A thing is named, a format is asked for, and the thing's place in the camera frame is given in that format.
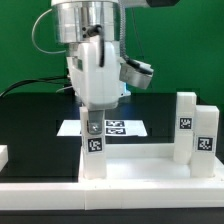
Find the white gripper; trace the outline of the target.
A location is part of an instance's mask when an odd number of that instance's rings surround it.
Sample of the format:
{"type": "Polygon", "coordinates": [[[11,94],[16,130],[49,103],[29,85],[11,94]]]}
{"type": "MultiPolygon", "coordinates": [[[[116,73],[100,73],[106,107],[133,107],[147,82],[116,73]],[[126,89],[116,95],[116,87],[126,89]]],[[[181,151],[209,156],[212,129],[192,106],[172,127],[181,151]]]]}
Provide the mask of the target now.
{"type": "Polygon", "coordinates": [[[104,110],[113,109],[120,97],[119,62],[111,42],[105,43],[104,66],[99,66],[97,42],[81,43],[73,57],[67,58],[73,89],[88,112],[88,132],[101,134],[104,110]]]}

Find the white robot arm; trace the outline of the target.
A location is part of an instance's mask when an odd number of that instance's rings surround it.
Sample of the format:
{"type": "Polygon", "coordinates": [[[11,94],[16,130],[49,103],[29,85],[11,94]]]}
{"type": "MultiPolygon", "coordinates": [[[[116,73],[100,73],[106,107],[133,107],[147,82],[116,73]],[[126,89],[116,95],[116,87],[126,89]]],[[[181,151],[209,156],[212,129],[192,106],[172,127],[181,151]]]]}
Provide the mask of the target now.
{"type": "Polygon", "coordinates": [[[169,7],[180,0],[51,0],[58,41],[67,46],[72,87],[87,108],[85,131],[103,133],[104,112],[117,106],[122,83],[145,89],[153,69],[126,54],[125,10],[169,7]]]}

